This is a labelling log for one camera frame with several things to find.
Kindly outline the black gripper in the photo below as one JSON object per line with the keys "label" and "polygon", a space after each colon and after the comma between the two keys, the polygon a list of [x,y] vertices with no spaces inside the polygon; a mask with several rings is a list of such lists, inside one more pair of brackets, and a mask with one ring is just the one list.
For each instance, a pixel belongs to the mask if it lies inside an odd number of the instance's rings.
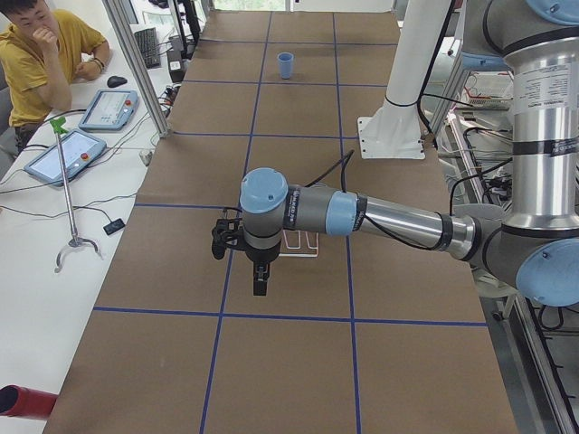
{"label": "black gripper", "polygon": [[277,258],[277,249],[249,248],[246,250],[246,256],[253,266],[253,295],[266,296],[270,267],[271,263]]}

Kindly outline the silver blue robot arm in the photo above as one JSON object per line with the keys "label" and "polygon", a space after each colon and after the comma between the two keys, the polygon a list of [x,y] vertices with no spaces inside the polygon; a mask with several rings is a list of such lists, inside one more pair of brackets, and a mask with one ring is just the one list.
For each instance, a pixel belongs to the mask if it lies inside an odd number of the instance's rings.
{"label": "silver blue robot arm", "polygon": [[420,250],[445,251],[525,297],[578,300],[578,4],[469,1],[463,55],[470,69],[513,71],[512,204],[496,220],[427,212],[320,184],[289,184],[271,168],[241,183],[233,233],[213,231],[214,255],[241,250],[253,292],[267,291],[285,230],[347,236],[366,231]]}

